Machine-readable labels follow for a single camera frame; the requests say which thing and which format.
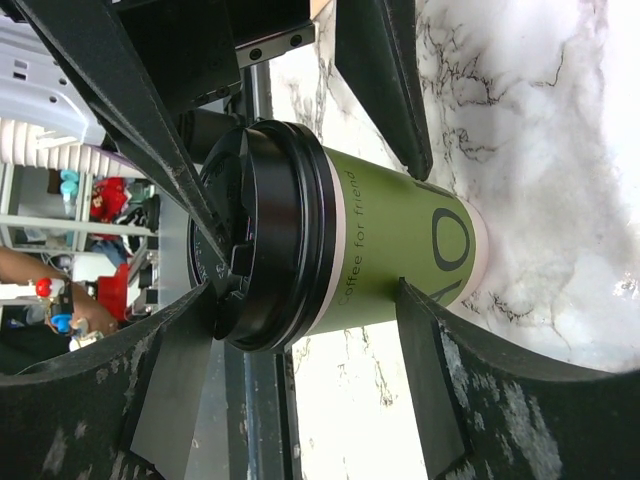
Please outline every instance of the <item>red cloth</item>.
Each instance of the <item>red cloth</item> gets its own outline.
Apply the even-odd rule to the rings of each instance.
[[[93,186],[90,215],[102,223],[112,223],[127,203],[124,178],[106,178]]]

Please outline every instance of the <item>white marble surface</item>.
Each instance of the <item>white marble surface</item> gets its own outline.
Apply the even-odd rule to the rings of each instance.
[[[451,309],[608,371],[640,368],[638,10],[416,2],[430,181],[476,206],[491,242],[482,285]],[[274,115],[400,168],[332,63],[333,23],[330,7],[315,46],[271,63]],[[295,355],[308,480],[426,478],[395,324],[305,339]]]

